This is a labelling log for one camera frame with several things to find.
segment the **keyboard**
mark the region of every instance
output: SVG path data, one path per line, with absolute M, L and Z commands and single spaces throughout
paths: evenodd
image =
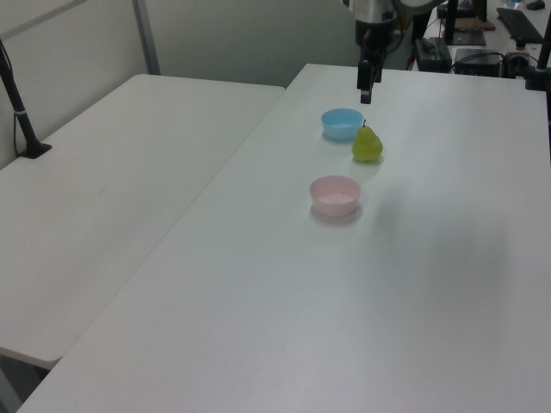
M 543 43 L 543 37 L 521 10 L 498 7 L 499 20 L 505 25 L 511 38 L 518 42 Z

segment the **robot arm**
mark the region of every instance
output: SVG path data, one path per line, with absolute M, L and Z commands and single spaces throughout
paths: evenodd
M 360 46 L 357 88 L 362 103 L 371 103 L 374 82 L 381 81 L 387 47 L 393 40 L 398 13 L 419 15 L 434 9 L 444 0 L 342 0 L 356 18 L 356 44 Z

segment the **white table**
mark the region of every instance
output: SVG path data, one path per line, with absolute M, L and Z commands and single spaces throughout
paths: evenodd
M 382 162 L 322 138 L 335 107 Z M 354 216 L 312 213 L 328 174 Z M 385 71 L 361 106 L 308 65 L 21 413 L 548 413 L 550 183 L 522 82 Z
M 0 354 L 51 368 L 281 93 L 137 76 L 0 171 Z
M 545 34 L 545 27 L 547 26 L 549 12 L 551 10 L 549 8 L 550 5 L 551 4 L 549 4 L 545 9 L 541 9 L 541 10 L 528 10 L 526 9 L 525 3 L 517 3 L 515 8 L 521 10 L 529 18 L 529 20 L 532 22 L 534 27 L 543 36 Z M 540 57 L 540 50 L 542 49 L 542 45 L 535 45 L 535 44 L 529 43 L 526 45 L 526 48 L 524 51 L 516 50 L 516 43 L 514 40 L 511 39 L 511 34 L 505 28 L 505 25 L 500 20 L 498 20 L 498 11 L 497 11 L 498 7 L 504 7 L 506 9 L 512 8 L 511 3 L 509 2 L 504 2 L 503 0 L 488 0 L 486 16 L 488 21 L 492 22 L 495 25 L 496 29 L 493 31 L 484 32 L 486 45 L 485 46 L 449 46 L 449 52 L 451 54 L 452 62 L 455 62 L 455 52 L 459 48 L 493 49 L 503 54 L 506 54 L 508 52 L 526 52 L 526 53 L 529 53 L 530 56 L 534 57 L 535 59 L 538 59 Z M 429 23 L 432 23 L 435 19 L 436 19 L 436 9 L 433 9 L 432 15 L 430 16 Z M 440 20 L 436 21 L 434 24 L 430 25 L 427 28 L 424 34 L 425 39 L 429 39 L 431 37 L 438 37 L 438 34 L 439 34 L 438 24 L 440 24 Z M 441 37 L 444 36 L 443 31 L 444 31 L 444 26 L 442 25 Z M 530 59 L 529 64 L 535 66 L 536 62 Z

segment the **computer mouse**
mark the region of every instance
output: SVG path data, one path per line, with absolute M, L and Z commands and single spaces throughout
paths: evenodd
M 539 10 L 545 8 L 545 2 L 543 0 L 535 0 L 534 2 L 526 4 L 528 10 Z

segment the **pink bowl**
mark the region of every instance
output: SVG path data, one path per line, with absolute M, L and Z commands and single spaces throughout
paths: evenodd
M 310 185 L 313 207 L 328 217 L 343 217 L 356 210 L 362 189 L 346 176 L 324 176 Z

